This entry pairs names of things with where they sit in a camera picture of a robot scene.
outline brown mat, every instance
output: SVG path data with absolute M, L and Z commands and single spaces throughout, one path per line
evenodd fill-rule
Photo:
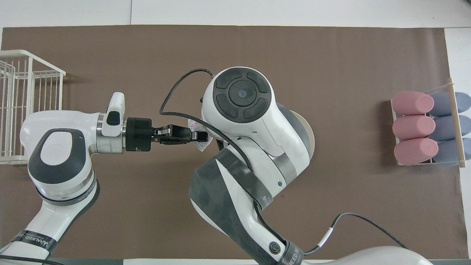
M 341 212 L 376 221 L 426 258 L 468 258 L 457 167 L 397 166 L 388 100 L 449 76 L 443 29 L 127 25 L 5 28 L 3 50 L 24 49 L 64 69 L 65 108 L 106 111 L 114 91 L 126 116 L 185 125 L 158 108 L 188 70 L 260 70 L 277 101 L 303 115 L 316 137 L 309 168 L 264 211 L 304 250 Z M 199 116 L 205 74 L 185 80 L 168 110 Z M 55 257 L 250 258 L 209 226 L 188 197 L 193 170 L 215 155 L 195 146 L 93 157 L 97 203 L 70 228 Z M 0 166 L 0 244 L 40 208 L 25 166 Z M 366 222 L 342 219 L 312 258 L 395 245 Z

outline pink cylinder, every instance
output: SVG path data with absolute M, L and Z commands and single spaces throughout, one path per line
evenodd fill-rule
M 431 111 L 433 98 L 422 92 L 402 91 L 392 99 L 392 109 L 402 115 L 420 115 Z
M 435 130 L 435 121 L 425 115 L 411 115 L 397 118 L 392 131 L 401 140 L 422 138 Z
M 437 142 L 430 138 L 418 138 L 400 142 L 394 148 L 397 161 L 412 166 L 434 157 L 439 151 Z

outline blue cylinder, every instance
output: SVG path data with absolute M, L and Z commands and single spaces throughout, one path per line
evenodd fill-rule
M 463 138 L 464 158 L 469 160 L 471 158 L 471 138 Z M 433 157 L 433 161 L 442 163 L 442 166 L 455 166 L 457 165 L 458 148 L 456 147 L 456 139 L 439 143 L 439 151 Z
M 455 92 L 456 104 L 458 106 L 458 113 L 462 113 L 471 108 L 471 97 L 463 92 Z M 450 97 L 448 92 L 438 93 L 432 95 L 434 105 L 429 112 L 431 116 L 443 117 L 451 115 Z
M 461 136 L 471 133 L 471 118 L 459 115 Z M 455 138 L 455 127 L 453 126 L 453 116 L 437 117 L 435 130 L 430 134 L 430 138 L 435 141 L 447 141 Z

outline round button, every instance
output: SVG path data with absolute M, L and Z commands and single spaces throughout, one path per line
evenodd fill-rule
M 252 104 L 256 97 L 257 90 L 255 86 L 249 81 L 236 81 L 229 88 L 229 98 L 234 104 L 240 107 L 245 107 Z

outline black cable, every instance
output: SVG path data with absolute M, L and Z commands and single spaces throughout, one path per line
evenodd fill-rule
M 173 92 L 175 91 L 175 89 L 178 87 L 178 85 L 183 81 L 183 79 L 187 78 L 189 75 L 193 74 L 193 73 L 196 73 L 196 72 L 207 72 L 211 75 L 211 78 L 214 77 L 214 75 L 211 73 L 210 70 L 208 69 L 203 69 L 203 68 L 198 68 L 198 69 L 193 69 L 191 71 L 189 71 L 188 73 L 184 74 L 176 83 L 175 85 L 173 85 L 172 89 L 170 90 L 169 94 L 167 95 L 167 97 L 165 98 L 165 100 L 163 101 L 162 103 L 162 106 L 160 106 L 160 109 L 159 109 L 159 113 L 160 115 L 171 115 L 171 116 L 179 116 L 179 117 L 184 117 L 184 118 L 187 118 L 187 119 L 190 119 L 190 120 L 194 120 L 196 122 L 199 122 L 201 123 L 202 125 L 204 125 L 205 127 L 208 127 L 211 131 L 215 132 L 217 135 L 219 135 L 221 138 L 223 138 L 224 140 L 226 140 L 230 145 L 232 145 L 236 150 L 237 152 L 239 152 L 239 154 L 242 156 L 242 158 L 244 159 L 245 161 L 245 164 L 247 165 L 247 167 L 253 171 L 253 168 L 252 168 L 252 164 L 250 163 L 249 161 L 249 158 L 246 156 L 246 154 L 242 151 L 242 149 L 240 149 L 240 147 L 238 145 L 236 145 L 236 143 L 234 143 L 234 141 L 232 141 L 229 137 L 227 137 L 225 134 L 223 134 L 220 130 L 218 130 L 216 127 L 212 126 L 211 124 L 201 120 L 201 119 L 198 119 L 194 116 L 191 116 L 191 115 L 188 115 L 188 114 L 185 114 L 185 113 L 180 113 L 180 112 L 171 112 L 171 111 L 166 111 L 164 112 L 163 109 L 165 108 L 165 105 L 167 104 L 167 102 L 169 101 L 170 97 L 172 96 Z
M 64 265 L 64 264 L 59 263 L 59 262 L 50 261 L 50 260 L 46 260 L 46 259 L 32 258 L 32 257 L 16 257 L 16 256 L 0 255 L 0 259 L 29 261 L 29 262 L 37 262 L 37 263 L 50 264 L 50 265 Z
M 160 109 L 159 109 L 159 113 L 161 115 L 170 115 L 170 116 L 179 116 L 179 117 L 184 117 L 184 118 L 187 118 L 187 119 L 190 119 L 190 120 L 194 120 L 196 122 L 199 122 L 200 124 L 204 125 L 205 127 L 209 128 L 211 131 L 215 132 L 217 135 L 219 135 L 221 138 L 223 138 L 226 142 L 228 142 L 230 145 L 232 145 L 234 147 L 234 149 L 239 152 L 239 154 L 242 156 L 242 159 L 245 161 L 245 164 L 247 165 L 247 167 L 253 172 L 253 168 L 252 168 L 252 164 L 250 163 L 250 160 L 249 158 L 247 157 L 247 155 L 244 153 L 244 151 L 242 151 L 242 149 L 234 142 L 232 141 L 229 137 L 227 137 L 223 132 L 221 132 L 220 130 L 218 130 L 216 127 L 212 126 L 211 124 L 201 120 L 201 119 L 198 119 L 194 116 L 191 116 L 191 115 L 188 115 L 188 114 L 185 114 L 185 113 L 180 113 L 180 112 L 171 112 L 171 111 L 163 111 L 163 109 L 165 108 L 165 105 L 167 105 L 167 102 L 169 101 L 170 97 L 172 96 L 173 92 L 175 91 L 175 89 L 178 87 L 178 85 L 185 79 L 187 78 L 189 75 L 193 74 L 193 73 L 196 73 L 196 72 L 206 72 L 208 74 L 211 75 L 211 79 L 214 78 L 214 75 L 211 73 L 210 70 L 208 69 L 204 69 L 204 68 L 198 68 L 198 69 L 193 69 L 191 71 L 189 71 L 188 73 L 184 74 L 172 87 L 172 89 L 170 90 L 169 94 L 167 95 L 167 97 L 165 98 L 165 100 L 163 101 L 162 105 L 160 106 Z M 271 228 L 268 223 L 265 221 L 265 219 L 263 218 L 261 212 L 260 212 L 260 209 L 259 209 L 259 205 L 256 203 L 256 200 L 254 197 L 252 197 L 252 199 L 254 199 L 254 207 L 255 207 L 255 212 L 257 213 L 257 216 L 258 218 L 260 219 L 262 225 L 267 229 L 269 230 L 276 238 L 278 238 L 281 242 L 283 242 L 283 244 L 286 244 L 286 240 L 280 236 L 273 228 Z
M 389 233 L 388 231 L 386 231 L 384 228 L 380 227 L 379 225 L 375 224 L 373 221 L 369 220 L 368 218 L 364 217 L 364 216 L 361 216 L 361 215 L 357 215 L 355 213 L 343 213 L 343 214 L 339 214 L 337 215 L 337 217 L 334 219 L 334 221 L 332 222 L 332 225 L 330 226 L 329 230 L 327 231 L 327 233 L 325 234 L 324 238 L 322 238 L 322 240 L 320 241 L 320 243 L 315 246 L 313 249 L 307 251 L 307 252 L 304 252 L 304 256 L 309 256 L 309 255 L 312 255 L 314 254 L 316 251 L 318 251 L 322 246 L 323 244 L 327 241 L 327 239 L 330 237 L 331 233 L 332 233 L 332 230 L 333 228 L 337 225 L 338 221 L 340 218 L 342 218 L 343 216 L 346 216 L 346 215 L 351 215 L 351 216 L 355 216 L 355 217 L 358 217 L 360 219 L 363 219 L 367 222 L 369 222 L 370 224 L 374 225 L 376 228 L 378 228 L 379 230 L 381 230 L 383 233 L 385 233 L 387 236 L 389 236 L 390 238 L 392 238 L 397 244 L 399 244 L 401 247 L 405 248 L 405 249 L 409 249 L 408 247 L 406 247 L 401 241 L 399 241 L 397 238 L 395 238 L 391 233 Z

